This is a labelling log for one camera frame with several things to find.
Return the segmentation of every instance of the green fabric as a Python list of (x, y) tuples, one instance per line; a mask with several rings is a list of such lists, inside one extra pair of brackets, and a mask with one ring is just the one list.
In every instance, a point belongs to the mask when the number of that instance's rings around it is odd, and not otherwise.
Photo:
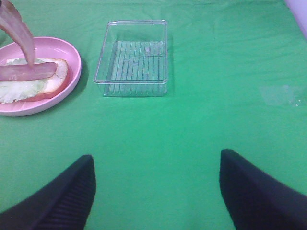
[[(218, 184), (223, 148), (307, 194), (307, 44), (282, 0), (12, 2), (34, 36), (72, 43), (83, 70), (51, 109), (0, 117), (0, 211), (83, 154), (97, 180), (86, 230), (234, 230)], [(160, 19), (167, 95), (102, 97), (93, 77), (106, 23)], [(0, 31), (0, 46), (10, 42)]]

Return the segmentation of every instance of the bread slice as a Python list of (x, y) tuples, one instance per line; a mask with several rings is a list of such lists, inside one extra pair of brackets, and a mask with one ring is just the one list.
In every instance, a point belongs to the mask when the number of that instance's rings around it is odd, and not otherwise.
[[(24, 59), (8, 59), (7, 65), (24, 64)], [(35, 102), (50, 99), (62, 92), (69, 83), (69, 67), (65, 60), (38, 58), (35, 63), (55, 62), (58, 67), (55, 74), (46, 79), (0, 82), (0, 103), (16, 101)]]

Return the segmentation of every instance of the pink bowl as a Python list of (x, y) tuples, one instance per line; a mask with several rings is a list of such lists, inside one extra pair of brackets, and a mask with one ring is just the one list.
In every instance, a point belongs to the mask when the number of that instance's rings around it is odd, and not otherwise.
[[(13, 102), (0, 104), (0, 115), (25, 116), (46, 110), (67, 97), (77, 85), (81, 74), (81, 58), (70, 43), (54, 37), (35, 37), (35, 53), (37, 58), (61, 58), (67, 61), (71, 78), (67, 87), (51, 99), (43, 99), (37, 102)], [(16, 43), (8, 44), (0, 48), (0, 65), (5, 65), (10, 58), (24, 58), (24, 55)]]

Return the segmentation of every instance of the clear plastic container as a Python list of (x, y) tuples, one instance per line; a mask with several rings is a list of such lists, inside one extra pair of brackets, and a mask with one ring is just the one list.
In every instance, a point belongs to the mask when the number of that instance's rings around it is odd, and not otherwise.
[(166, 21), (109, 22), (94, 81), (105, 97), (164, 96)]

